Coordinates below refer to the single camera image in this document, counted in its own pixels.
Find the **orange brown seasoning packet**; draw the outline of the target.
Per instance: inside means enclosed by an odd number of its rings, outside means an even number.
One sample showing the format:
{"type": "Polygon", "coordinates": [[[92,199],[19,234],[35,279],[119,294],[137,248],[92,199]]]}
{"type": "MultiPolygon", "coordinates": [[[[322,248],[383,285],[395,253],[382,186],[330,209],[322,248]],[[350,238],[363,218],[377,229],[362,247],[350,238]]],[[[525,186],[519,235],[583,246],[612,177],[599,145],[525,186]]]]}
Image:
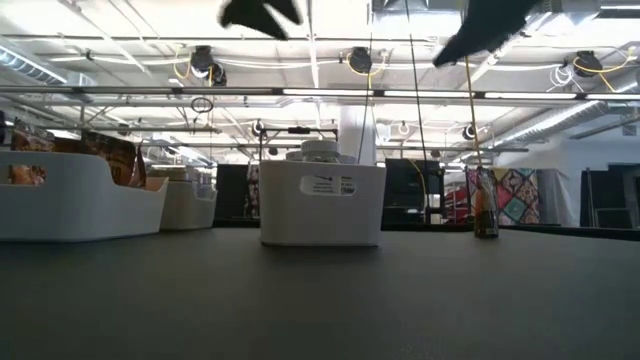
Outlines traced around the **orange brown seasoning packet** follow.
{"type": "Polygon", "coordinates": [[[81,152],[103,158],[109,165],[116,185],[131,186],[136,161],[133,143],[109,135],[85,131],[82,134],[81,152]]]}
{"type": "Polygon", "coordinates": [[[474,234],[479,239],[495,239],[499,236],[499,224],[493,173],[479,167],[476,179],[474,234]]]}
{"type": "Polygon", "coordinates": [[[134,188],[144,188],[146,186],[146,180],[147,175],[144,156],[142,154],[142,144],[139,144],[136,148],[136,158],[129,186],[134,188]]]}
{"type": "MultiPolygon", "coordinates": [[[[27,152],[52,152],[55,145],[55,136],[31,123],[22,120],[14,122],[12,130],[12,151],[27,152]]],[[[41,166],[36,165],[11,165],[9,177],[13,184],[40,185],[46,180],[47,172],[41,166]]]]}

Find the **white building column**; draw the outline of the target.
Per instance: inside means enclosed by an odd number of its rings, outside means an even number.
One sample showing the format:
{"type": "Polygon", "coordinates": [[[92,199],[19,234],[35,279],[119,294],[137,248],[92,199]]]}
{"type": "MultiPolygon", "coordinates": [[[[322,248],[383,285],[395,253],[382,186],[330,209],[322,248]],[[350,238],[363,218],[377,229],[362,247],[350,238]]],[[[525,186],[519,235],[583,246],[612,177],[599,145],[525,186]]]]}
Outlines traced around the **white building column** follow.
{"type": "Polygon", "coordinates": [[[375,120],[370,107],[340,108],[338,143],[341,154],[355,157],[358,164],[376,163],[375,120]]]}

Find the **colourful patchwork quilt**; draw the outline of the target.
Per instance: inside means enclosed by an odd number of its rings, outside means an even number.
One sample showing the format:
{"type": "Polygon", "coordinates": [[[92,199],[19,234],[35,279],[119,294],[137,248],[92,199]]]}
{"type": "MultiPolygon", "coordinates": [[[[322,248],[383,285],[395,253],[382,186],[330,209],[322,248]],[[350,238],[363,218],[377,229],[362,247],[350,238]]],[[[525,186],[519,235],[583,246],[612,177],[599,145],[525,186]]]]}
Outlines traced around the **colourful patchwork quilt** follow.
{"type": "Polygon", "coordinates": [[[477,218],[489,207],[499,225],[540,222],[538,172],[532,168],[468,168],[468,203],[477,218]]]}

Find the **red shelf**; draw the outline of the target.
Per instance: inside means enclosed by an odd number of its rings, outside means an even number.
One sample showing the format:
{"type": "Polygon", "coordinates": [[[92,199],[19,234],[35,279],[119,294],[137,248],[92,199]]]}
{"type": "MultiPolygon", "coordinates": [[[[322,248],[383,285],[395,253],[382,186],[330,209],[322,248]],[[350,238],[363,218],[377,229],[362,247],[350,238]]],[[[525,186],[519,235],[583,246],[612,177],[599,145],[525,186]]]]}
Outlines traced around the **red shelf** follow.
{"type": "Polygon", "coordinates": [[[464,224],[470,215],[466,186],[450,188],[445,192],[444,220],[448,224],[464,224]]]}

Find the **white hanging cloth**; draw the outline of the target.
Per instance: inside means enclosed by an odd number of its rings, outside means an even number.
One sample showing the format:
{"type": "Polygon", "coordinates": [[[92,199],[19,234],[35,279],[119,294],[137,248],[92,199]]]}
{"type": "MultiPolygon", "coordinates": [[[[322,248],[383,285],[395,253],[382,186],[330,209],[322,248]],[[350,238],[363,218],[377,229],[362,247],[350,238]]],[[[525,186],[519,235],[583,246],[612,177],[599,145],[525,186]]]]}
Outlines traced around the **white hanging cloth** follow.
{"type": "Polygon", "coordinates": [[[574,227],[579,225],[579,198],[572,193],[570,178],[557,169],[539,169],[540,223],[574,227]]]}

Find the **white plastic bin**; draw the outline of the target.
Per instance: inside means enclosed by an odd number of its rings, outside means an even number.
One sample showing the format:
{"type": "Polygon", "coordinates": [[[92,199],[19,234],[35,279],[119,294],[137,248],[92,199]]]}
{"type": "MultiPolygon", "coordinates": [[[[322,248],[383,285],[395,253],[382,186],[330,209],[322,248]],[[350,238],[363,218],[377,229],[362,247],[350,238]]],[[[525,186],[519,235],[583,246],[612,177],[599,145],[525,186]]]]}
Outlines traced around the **white plastic bin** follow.
{"type": "Polygon", "coordinates": [[[150,177],[144,188],[114,183],[95,155],[0,152],[0,168],[44,168],[40,185],[0,183],[0,242],[87,242],[159,231],[168,180],[150,177]]]}
{"type": "Polygon", "coordinates": [[[169,231],[211,228],[216,210],[217,191],[186,181],[169,181],[160,229],[169,231]]]}
{"type": "Polygon", "coordinates": [[[376,246],[386,170],[367,165],[264,161],[260,240],[277,246],[376,246]]]}

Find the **black partition fence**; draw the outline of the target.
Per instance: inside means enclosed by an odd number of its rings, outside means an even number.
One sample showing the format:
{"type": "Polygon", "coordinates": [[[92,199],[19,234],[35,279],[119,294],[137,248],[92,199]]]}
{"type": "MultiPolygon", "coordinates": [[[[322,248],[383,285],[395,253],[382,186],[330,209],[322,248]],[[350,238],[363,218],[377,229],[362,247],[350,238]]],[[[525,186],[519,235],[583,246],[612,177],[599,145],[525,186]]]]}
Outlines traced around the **black partition fence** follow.
{"type": "Polygon", "coordinates": [[[580,226],[640,229],[640,164],[581,173],[580,226]]]}

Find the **black stand frame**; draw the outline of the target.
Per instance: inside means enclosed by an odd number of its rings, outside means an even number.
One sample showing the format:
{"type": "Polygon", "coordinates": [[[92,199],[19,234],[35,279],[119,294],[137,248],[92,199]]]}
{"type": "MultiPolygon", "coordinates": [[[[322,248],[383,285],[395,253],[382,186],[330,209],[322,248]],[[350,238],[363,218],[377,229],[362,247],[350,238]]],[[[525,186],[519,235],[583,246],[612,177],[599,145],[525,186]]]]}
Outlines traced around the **black stand frame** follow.
{"type": "Polygon", "coordinates": [[[308,128],[302,126],[288,127],[285,129],[276,129],[264,127],[266,135],[262,138],[258,138],[258,158],[259,162],[263,160],[264,151],[267,151],[271,156],[274,156],[280,148],[290,149],[291,151],[301,151],[302,143],[309,140],[331,140],[338,143],[338,130],[337,129],[320,129],[320,128],[308,128]],[[319,136],[319,139],[308,139],[301,142],[300,145],[274,145],[270,146],[269,143],[274,140],[281,133],[286,132],[290,135],[311,135],[315,133],[319,136]]]}

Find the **long light rail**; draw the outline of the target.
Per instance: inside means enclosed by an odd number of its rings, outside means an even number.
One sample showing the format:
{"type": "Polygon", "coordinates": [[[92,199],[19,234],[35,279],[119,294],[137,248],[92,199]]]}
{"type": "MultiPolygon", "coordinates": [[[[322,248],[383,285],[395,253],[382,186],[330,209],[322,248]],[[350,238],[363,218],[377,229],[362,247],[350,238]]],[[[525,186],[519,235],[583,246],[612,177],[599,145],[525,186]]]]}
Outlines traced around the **long light rail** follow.
{"type": "MultiPolygon", "coordinates": [[[[0,85],[0,93],[57,93],[72,95],[222,95],[222,96],[294,96],[294,97],[346,97],[346,98],[416,98],[463,99],[463,91],[441,90],[363,90],[324,88],[260,88],[260,87],[115,87],[115,86],[9,86],[0,85]]],[[[640,93],[552,93],[472,91],[480,100],[526,101],[640,101],[640,93]]]]}

